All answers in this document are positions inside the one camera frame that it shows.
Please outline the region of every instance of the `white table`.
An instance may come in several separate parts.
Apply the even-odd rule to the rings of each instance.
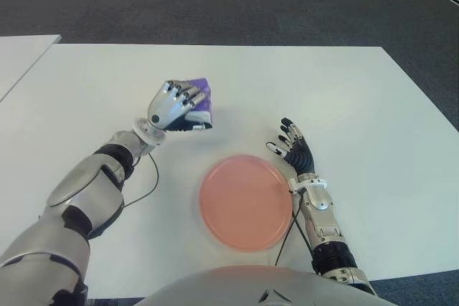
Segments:
[[[288,116],[328,180],[336,217],[369,279],[458,268],[459,134],[378,47],[200,47],[58,44],[0,106],[0,251],[42,211],[50,191],[115,131],[146,115],[162,82],[208,78],[214,128],[169,133],[153,154],[158,190],[92,241],[90,297],[139,297],[188,274],[273,264],[280,243],[241,253],[199,215],[205,171],[220,158],[260,156]],[[150,189],[141,161],[126,201]],[[311,271],[296,230],[280,264]]]
[[[60,35],[0,37],[0,102]]]

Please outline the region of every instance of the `black cable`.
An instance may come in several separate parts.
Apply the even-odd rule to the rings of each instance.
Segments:
[[[153,165],[155,166],[155,170],[156,170],[156,183],[155,185],[153,186],[153,188],[148,192],[146,193],[145,195],[139,197],[138,199],[132,201],[132,202],[129,202],[128,204],[125,204],[124,205],[124,208],[128,207],[128,206],[132,206],[135,202],[139,202],[140,200],[144,199],[145,197],[147,197],[148,195],[150,195],[151,193],[153,193],[156,189],[156,187],[158,186],[158,183],[159,183],[159,169],[158,169],[158,166],[156,165],[156,162],[155,160],[153,159],[153,157],[151,156],[151,154],[149,153],[148,154],[150,156],[150,159],[151,161],[153,162]]]
[[[306,238],[306,235],[304,234],[304,232],[303,232],[303,230],[302,230],[300,224],[298,223],[297,218],[294,217],[293,220],[294,220],[296,226],[298,227],[298,230],[300,231],[300,234],[301,234],[301,236],[303,237],[303,240],[304,240],[304,242],[306,243],[306,246],[308,247],[308,250],[309,250],[309,253],[311,254],[312,259],[314,259],[314,251],[313,251],[313,248],[311,247],[311,244],[309,244],[309,241],[308,241],[308,239]]]
[[[132,167],[135,168],[139,161],[141,161],[141,157],[137,158],[137,161],[132,165]]]
[[[278,262],[279,262],[279,258],[280,258],[280,254],[282,253],[282,250],[285,246],[285,242],[287,241],[287,238],[288,238],[288,235],[290,234],[290,231],[292,230],[292,227],[293,227],[293,224],[295,223],[296,221],[296,217],[299,215],[300,213],[300,210],[301,210],[301,203],[303,202],[303,194],[301,194],[301,197],[300,197],[300,206],[298,207],[298,210],[296,211],[296,214],[294,214],[292,212],[292,217],[293,217],[293,220],[292,222],[290,223],[290,226],[288,227],[288,230],[287,230],[287,233],[285,234],[285,237],[284,237],[284,240],[282,242],[282,245],[280,246],[280,249],[279,249],[279,253],[278,253],[278,258],[275,259],[275,263],[274,263],[274,266],[276,267],[278,265]]]

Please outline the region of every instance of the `gray carpet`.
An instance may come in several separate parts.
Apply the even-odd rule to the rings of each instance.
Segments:
[[[459,7],[448,0],[0,0],[0,4],[0,36],[61,34],[66,43],[383,46],[459,128]],[[457,272],[379,281],[374,286],[382,297],[406,306],[457,305],[459,300]]]

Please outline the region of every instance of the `fingertip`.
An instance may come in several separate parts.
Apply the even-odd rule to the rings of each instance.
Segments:
[[[292,122],[291,120],[289,120],[288,118],[283,118],[283,119],[281,120],[281,123],[282,123],[284,126],[288,127],[288,126],[291,125],[293,122]]]

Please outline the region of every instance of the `robot finger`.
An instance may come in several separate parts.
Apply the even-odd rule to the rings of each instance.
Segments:
[[[194,96],[192,99],[186,101],[184,103],[184,107],[186,107],[188,110],[194,109],[200,102],[206,99],[206,94],[203,92],[198,93],[196,96]]]
[[[170,83],[172,86],[171,90],[175,91],[172,93],[174,93],[175,95],[181,92],[182,90],[189,89],[191,87],[191,84],[189,82],[181,82],[180,80],[172,80],[170,81]]]
[[[268,148],[268,150],[270,150],[271,152],[277,154],[278,156],[281,156],[282,158],[285,158],[285,156],[288,153],[286,150],[284,150],[283,148],[277,146],[275,143],[268,142],[268,143],[266,143],[266,147]]]
[[[293,135],[293,137],[295,139],[299,139],[300,140],[300,139],[303,138],[303,134],[302,134],[300,128],[298,128],[295,125],[295,123],[292,123],[288,129],[290,130],[290,133],[292,133],[292,135]]]
[[[194,96],[195,94],[197,94],[198,92],[200,92],[201,90],[196,87],[196,86],[191,86],[190,88],[188,89],[181,89],[179,90],[179,92],[177,93],[177,100],[179,102],[186,102],[187,100],[190,99],[190,97]]]
[[[279,135],[278,138],[280,141],[286,144],[288,148],[292,148],[292,143],[285,136]]]
[[[283,131],[285,134],[287,134],[288,139],[289,139],[291,142],[293,142],[294,137],[293,137],[293,135],[290,133],[290,131],[289,131],[289,129],[288,129],[287,127],[285,127],[284,125],[281,125],[281,126],[280,126],[280,130]]]
[[[285,126],[285,127],[290,127],[290,125],[293,124],[292,120],[288,119],[288,118],[283,118],[282,120],[280,120],[281,123]]]

